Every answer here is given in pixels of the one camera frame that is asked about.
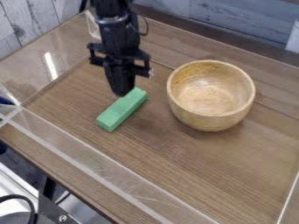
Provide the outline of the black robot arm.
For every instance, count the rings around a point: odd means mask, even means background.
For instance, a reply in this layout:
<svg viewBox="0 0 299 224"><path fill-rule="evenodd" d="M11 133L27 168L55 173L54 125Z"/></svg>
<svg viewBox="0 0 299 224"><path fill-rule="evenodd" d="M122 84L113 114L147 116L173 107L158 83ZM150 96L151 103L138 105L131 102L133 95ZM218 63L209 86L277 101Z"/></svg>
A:
<svg viewBox="0 0 299 224"><path fill-rule="evenodd" d="M89 43L90 63L105 67L113 92L125 96L135 88L137 76L151 76L151 56L141 49L138 15L131 9L134 0L94 0L95 22L101 43Z"/></svg>

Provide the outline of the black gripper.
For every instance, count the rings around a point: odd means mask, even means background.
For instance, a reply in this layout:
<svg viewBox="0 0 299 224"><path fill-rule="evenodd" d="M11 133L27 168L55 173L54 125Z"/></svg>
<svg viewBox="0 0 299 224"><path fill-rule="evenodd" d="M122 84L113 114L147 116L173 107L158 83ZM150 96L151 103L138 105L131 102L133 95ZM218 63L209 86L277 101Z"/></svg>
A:
<svg viewBox="0 0 299 224"><path fill-rule="evenodd" d="M137 75L151 76L151 56L141 49L138 17L98 17L101 42L90 43L91 63L105 67L107 81L117 96L134 89Z"/></svg>

